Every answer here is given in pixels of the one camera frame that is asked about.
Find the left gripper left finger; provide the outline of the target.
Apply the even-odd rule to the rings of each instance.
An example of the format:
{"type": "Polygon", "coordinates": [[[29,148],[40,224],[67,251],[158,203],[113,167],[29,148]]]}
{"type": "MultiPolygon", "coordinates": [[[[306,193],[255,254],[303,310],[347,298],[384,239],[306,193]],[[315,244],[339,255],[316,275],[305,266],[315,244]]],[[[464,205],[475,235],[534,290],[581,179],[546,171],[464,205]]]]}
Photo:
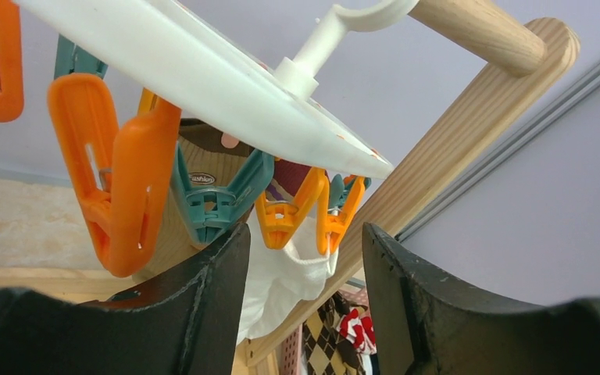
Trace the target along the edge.
{"type": "Polygon", "coordinates": [[[240,223],[104,302],[0,287],[0,374],[229,374],[249,249],[240,223]]]}

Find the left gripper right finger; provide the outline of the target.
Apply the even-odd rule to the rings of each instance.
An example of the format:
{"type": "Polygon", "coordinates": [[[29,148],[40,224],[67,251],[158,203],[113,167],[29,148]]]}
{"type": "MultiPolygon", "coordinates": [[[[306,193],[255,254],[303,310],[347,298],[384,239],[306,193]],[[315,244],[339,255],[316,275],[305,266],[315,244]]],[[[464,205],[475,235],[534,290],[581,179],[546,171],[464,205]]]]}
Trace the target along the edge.
{"type": "Polygon", "coordinates": [[[541,306],[476,287],[362,227],[383,374],[600,374],[600,298],[541,306]]]}

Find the white round clip hanger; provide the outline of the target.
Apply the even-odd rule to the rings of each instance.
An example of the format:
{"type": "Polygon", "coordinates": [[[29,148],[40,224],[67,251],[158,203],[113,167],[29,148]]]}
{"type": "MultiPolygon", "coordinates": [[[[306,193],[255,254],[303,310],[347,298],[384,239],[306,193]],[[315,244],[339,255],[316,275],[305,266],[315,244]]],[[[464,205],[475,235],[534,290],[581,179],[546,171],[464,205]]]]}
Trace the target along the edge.
{"type": "Polygon", "coordinates": [[[268,70],[176,1],[22,1],[82,49],[213,127],[294,163],[383,179],[393,167],[312,99],[344,36],[397,23],[413,1],[334,5],[293,59],[268,70]]]}

